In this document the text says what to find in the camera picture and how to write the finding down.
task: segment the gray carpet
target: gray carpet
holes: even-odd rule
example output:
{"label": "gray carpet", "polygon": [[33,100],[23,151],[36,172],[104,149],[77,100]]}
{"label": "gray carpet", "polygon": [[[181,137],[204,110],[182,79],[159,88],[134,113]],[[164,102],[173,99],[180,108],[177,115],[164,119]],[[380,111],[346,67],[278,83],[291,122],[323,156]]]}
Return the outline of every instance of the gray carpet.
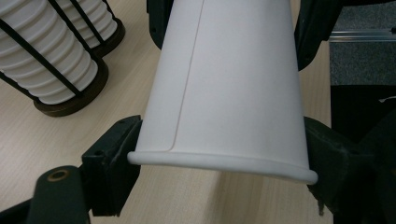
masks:
{"label": "gray carpet", "polygon": [[[344,7],[334,27],[396,27],[396,2]],[[330,43],[332,85],[396,85],[396,42]]]}

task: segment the light wood tabletop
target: light wood tabletop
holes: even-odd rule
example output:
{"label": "light wood tabletop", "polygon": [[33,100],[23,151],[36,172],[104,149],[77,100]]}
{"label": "light wood tabletop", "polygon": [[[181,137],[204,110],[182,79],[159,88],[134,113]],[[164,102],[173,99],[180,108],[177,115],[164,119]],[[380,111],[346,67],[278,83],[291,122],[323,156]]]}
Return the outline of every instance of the light wood tabletop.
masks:
{"label": "light wood tabletop", "polygon": [[[88,106],[48,117],[33,102],[0,82],[0,210],[32,197],[38,177],[80,156],[117,120],[144,115],[161,51],[149,36],[146,0],[108,1],[126,28],[105,62],[109,80]],[[298,13],[292,2],[293,15]],[[330,124],[329,50],[300,73],[304,113]],[[306,185],[260,175],[142,166],[120,217],[92,223],[332,223],[318,214]]]}

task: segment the silver metal bar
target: silver metal bar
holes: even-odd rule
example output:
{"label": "silver metal bar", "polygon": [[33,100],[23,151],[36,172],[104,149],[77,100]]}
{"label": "silver metal bar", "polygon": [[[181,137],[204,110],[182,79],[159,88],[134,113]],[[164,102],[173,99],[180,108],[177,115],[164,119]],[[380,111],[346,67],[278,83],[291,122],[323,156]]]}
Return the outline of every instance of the silver metal bar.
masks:
{"label": "silver metal bar", "polygon": [[396,42],[390,29],[333,31],[329,42]]}

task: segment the table surface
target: table surface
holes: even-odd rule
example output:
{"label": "table surface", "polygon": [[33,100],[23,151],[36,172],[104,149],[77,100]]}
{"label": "table surface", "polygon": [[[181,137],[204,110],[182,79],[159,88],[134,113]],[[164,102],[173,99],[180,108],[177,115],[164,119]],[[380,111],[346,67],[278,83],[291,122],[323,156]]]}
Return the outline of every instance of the table surface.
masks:
{"label": "table surface", "polygon": [[[84,109],[51,118],[0,82],[0,211],[32,197],[51,168],[81,165],[80,156],[117,120],[144,115],[160,50],[149,37],[145,0],[110,0],[126,36],[105,62],[109,80]],[[292,1],[296,18],[297,1]],[[304,114],[330,124],[329,49],[300,73]],[[120,217],[93,223],[332,223],[303,184],[260,175],[142,166]]]}

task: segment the white cylinder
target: white cylinder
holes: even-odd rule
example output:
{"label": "white cylinder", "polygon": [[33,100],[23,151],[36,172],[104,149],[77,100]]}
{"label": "white cylinder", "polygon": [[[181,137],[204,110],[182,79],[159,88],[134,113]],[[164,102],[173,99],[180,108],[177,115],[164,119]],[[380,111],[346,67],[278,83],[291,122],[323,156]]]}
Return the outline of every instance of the white cylinder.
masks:
{"label": "white cylinder", "polygon": [[[0,18],[18,32],[77,89],[83,91],[97,74],[97,64],[76,40],[47,0],[9,1]],[[47,105],[75,96],[39,61],[0,30],[0,69]]]}
{"label": "white cylinder", "polygon": [[[73,22],[88,46],[90,48],[99,46],[99,40],[94,36],[73,4],[69,0],[57,0],[57,3],[69,20]],[[111,13],[107,10],[107,5],[102,0],[78,0],[78,3],[104,40],[108,40],[116,32],[117,23],[113,20]]]}
{"label": "white cylinder", "polygon": [[135,164],[313,184],[289,0],[175,0]]}

